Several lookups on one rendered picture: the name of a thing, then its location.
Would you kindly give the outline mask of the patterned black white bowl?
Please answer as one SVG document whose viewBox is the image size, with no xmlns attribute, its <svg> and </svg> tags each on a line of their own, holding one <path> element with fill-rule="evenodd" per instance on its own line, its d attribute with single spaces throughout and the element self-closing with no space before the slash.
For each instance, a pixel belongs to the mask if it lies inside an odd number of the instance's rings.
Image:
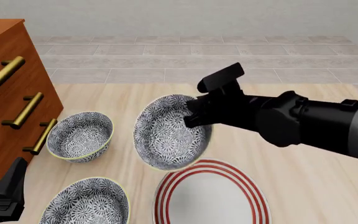
<svg viewBox="0 0 358 224">
<path fill-rule="evenodd" d="M 109 148 L 114 123 L 98 111 L 75 113 L 59 121 L 47 136 L 52 156 L 74 164 L 91 162 Z"/>
<path fill-rule="evenodd" d="M 70 184 L 45 208 L 39 224 L 129 224 L 129 197 L 106 177 L 88 177 Z"/>
<path fill-rule="evenodd" d="M 166 95 L 150 102 L 134 125 L 134 147 L 149 166 L 167 172 L 186 169 L 197 162 L 208 147 L 211 125 L 187 128 L 184 117 L 192 115 L 188 95 Z"/>
</svg>

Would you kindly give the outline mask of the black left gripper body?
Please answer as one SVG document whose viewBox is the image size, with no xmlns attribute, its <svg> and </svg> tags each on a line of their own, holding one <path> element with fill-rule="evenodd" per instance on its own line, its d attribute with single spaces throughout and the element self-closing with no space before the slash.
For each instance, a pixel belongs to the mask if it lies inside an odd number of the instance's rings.
<svg viewBox="0 0 358 224">
<path fill-rule="evenodd" d="M 0 201 L 0 221 L 18 221 L 24 210 L 22 201 Z"/>
</svg>

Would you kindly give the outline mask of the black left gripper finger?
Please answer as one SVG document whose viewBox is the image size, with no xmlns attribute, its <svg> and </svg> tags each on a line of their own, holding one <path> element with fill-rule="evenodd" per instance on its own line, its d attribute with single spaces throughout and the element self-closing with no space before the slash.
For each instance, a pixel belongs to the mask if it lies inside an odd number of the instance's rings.
<svg viewBox="0 0 358 224">
<path fill-rule="evenodd" d="M 18 157 L 0 180 L 0 202 L 24 203 L 27 161 Z"/>
</svg>

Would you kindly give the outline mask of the wooden cabinet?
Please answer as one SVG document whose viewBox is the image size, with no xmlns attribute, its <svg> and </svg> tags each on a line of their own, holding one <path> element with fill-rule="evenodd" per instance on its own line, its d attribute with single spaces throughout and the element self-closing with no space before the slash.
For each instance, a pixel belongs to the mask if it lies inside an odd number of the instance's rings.
<svg viewBox="0 0 358 224">
<path fill-rule="evenodd" d="M 1 62 L 23 57 L 25 64 L 0 86 L 0 179 L 18 157 L 31 161 L 34 157 L 23 152 L 32 147 L 44 127 L 40 123 L 56 119 L 63 110 L 57 92 L 27 32 L 23 19 L 0 19 Z M 28 103 L 24 96 L 41 92 L 44 98 L 19 130 L 2 126 L 1 121 L 13 120 Z"/>
</svg>

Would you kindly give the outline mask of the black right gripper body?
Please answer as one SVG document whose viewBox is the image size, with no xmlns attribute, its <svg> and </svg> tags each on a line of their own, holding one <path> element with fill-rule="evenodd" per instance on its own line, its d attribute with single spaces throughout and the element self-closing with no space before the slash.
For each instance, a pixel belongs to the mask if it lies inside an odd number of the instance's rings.
<svg viewBox="0 0 358 224">
<path fill-rule="evenodd" d="M 219 109 L 221 102 L 221 95 L 209 93 L 198 96 L 195 100 L 188 100 L 186 107 L 191 112 L 191 115 L 197 114 L 200 117 L 200 126 L 221 124 L 222 117 L 221 110 Z"/>
</svg>

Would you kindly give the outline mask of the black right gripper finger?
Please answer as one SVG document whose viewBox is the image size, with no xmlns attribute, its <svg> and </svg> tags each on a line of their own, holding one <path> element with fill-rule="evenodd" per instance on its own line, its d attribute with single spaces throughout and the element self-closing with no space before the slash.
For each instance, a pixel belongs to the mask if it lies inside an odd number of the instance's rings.
<svg viewBox="0 0 358 224">
<path fill-rule="evenodd" d="M 183 120 L 187 128 L 195 128 L 197 126 L 200 126 L 200 117 L 197 114 L 185 116 Z"/>
</svg>

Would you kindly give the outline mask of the white plate with red rings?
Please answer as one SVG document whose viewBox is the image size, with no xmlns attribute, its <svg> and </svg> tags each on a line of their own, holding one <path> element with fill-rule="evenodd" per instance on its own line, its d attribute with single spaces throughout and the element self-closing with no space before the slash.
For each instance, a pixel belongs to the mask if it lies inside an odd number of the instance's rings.
<svg viewBox="0 0 358 224">
<path fill-rule="evenodd" d="M 154 224 L 273 224 L 254 180 L 236 166 L 210 158 L 163 177 L 152 218 Z"/>
</svg>

